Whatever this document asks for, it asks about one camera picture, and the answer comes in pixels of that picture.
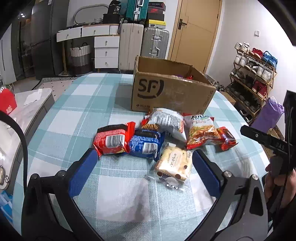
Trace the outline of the SF cardboard box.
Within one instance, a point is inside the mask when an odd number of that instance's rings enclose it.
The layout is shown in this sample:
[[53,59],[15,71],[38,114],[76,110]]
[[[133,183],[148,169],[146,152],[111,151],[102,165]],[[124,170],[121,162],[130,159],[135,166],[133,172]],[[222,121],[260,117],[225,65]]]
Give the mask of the SF cardboard box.
[[131,109],[149,112],[168,108],[181,114],[203,114],[216,92],[193,66],[137,56],[133,72]]

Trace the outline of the grey side table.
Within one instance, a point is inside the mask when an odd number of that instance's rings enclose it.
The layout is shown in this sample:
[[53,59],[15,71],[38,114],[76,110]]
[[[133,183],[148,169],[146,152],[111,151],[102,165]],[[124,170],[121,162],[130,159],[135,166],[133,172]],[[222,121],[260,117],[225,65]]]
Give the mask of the grey side table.
[[[37,127],[55,103],[52,90],[43,88],[15,95],[17,107],[10,113],[22,129],[29,143]],[[23,159],[23,150],[16,132],[1,122],[1,190],[13,193],[17,172]]]

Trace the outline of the dotted floor rug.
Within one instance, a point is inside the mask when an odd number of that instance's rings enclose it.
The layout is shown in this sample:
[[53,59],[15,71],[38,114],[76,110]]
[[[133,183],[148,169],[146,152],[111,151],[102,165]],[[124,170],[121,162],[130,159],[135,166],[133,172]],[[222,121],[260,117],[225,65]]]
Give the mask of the dotted floor rug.
[[42,80],[33,88],[33,90],[50,88],[52,90],[52,96],[56,101],[66,91],[66,89],[78,78],[79,77],[68,76],[42,78]]

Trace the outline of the white red noodle snack bag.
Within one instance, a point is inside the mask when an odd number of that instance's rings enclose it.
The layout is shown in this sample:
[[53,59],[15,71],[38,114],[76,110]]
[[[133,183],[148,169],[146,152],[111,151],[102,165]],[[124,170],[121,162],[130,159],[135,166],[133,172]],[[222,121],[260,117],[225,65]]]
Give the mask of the white red noodle snack bag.
[[171,136],[186,143],[184,117],[177,111],[167,108],[154,108],[140,123],[142,129],[168,132]]

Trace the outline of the clear cookie packet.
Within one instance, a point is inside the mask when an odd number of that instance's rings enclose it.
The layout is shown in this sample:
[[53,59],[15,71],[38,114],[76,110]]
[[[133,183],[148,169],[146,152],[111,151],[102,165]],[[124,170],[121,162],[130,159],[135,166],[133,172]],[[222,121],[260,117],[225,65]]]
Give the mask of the clear cookie packet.
[[145,178],[168,189],[185,192],[189,188],[192,167],[192,152],[167,142],[161,149],[159,160]]

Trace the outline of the red gift bag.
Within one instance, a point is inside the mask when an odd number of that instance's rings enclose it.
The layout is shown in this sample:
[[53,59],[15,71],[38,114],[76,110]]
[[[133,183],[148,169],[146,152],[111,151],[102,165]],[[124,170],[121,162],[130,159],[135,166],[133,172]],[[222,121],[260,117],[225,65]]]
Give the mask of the red gift bag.
[[0,110],[9,115],[14,109],[16,109],[16,107],[17,104],[14,93],[5,85],[2,85],[0,93]]

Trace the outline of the black refrigerator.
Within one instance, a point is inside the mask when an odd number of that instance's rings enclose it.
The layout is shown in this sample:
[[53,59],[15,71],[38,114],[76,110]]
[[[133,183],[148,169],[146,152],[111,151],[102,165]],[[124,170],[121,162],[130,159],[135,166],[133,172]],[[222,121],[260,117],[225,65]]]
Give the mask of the black refrigerator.
[[63,71],[62,44],[56,34],[67,27],[69,1],[29,1],[11,26],[16,80],[56,77]]

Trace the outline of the orange chips snack bag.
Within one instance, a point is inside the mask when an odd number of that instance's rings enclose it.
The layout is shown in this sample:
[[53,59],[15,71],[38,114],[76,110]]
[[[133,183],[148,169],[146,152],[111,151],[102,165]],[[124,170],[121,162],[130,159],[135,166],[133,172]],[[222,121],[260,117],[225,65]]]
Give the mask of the orange chips snack bag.
[[192,150],[202,145],[217,145],[222,141],[217,128],[214,125],[214,117],[207,115],[184,116],[188,128],[187,149]]

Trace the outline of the blue barcode snack packet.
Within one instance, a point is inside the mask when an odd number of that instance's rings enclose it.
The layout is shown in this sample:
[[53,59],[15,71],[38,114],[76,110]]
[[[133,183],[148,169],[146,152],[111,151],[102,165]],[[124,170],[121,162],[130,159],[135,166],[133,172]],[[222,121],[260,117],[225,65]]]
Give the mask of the blue barcode snack packet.
[[129,142],[129,154],[158,161],[164,140],[165,132],[137,128]]

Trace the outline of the wooden shoe rack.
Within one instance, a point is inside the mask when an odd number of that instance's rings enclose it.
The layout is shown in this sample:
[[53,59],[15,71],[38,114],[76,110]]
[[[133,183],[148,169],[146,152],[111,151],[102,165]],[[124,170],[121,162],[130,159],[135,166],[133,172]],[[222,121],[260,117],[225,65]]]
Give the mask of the wooden shoe rack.
[[251,125],[273,89],[278,60],[269,51],[250,49],[248,42],[237,42],[234,49],[236,56],[226,91],[236,101],[240,115]]

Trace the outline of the red barcode snack packet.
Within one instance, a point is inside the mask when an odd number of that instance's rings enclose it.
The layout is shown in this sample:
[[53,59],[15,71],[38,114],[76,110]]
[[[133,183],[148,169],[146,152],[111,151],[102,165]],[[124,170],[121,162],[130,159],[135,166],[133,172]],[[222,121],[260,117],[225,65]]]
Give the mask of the red barcode snack packet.
[[98,128],[93,147],[101,158],[103,155],[129,153],[129,142],[134,135],[135,122],[120,125],[108,125]]

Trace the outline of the wooden door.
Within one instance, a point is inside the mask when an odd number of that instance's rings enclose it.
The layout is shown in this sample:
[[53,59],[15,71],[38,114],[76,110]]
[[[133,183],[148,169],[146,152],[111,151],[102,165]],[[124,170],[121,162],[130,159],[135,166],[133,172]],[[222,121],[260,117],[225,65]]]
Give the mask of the wooden door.
[[168,60],[205,73],[219,27],[222,1],[178,1]]

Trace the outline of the teal hard suitcase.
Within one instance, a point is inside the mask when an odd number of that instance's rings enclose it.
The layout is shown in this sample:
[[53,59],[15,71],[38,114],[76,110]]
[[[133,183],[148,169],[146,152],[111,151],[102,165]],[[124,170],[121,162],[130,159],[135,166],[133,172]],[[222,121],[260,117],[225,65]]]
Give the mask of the teal hard suitcase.
[[125,18],[128,21],[141,23],[147,19],[149,0],[128,0]]

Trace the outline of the striped laundry basket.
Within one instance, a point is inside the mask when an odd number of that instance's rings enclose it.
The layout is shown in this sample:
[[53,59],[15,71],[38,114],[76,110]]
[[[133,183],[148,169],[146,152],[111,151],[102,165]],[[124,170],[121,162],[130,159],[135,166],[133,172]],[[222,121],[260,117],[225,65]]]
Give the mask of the striped laundry basket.
[[72,72],[84,75],[91,71],[91,46],[83,42],[81,47],[70,48]]

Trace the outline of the white drawer desk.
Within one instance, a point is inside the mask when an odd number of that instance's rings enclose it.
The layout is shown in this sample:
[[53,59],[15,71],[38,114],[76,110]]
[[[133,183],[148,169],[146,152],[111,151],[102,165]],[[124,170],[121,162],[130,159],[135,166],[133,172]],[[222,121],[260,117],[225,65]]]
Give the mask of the white drawer desk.
[[118,68],[119,41],[118,24],[98,24],[61,30],[56,34],[57,42],[84,37],[94,38],[94,67],[96,69]]

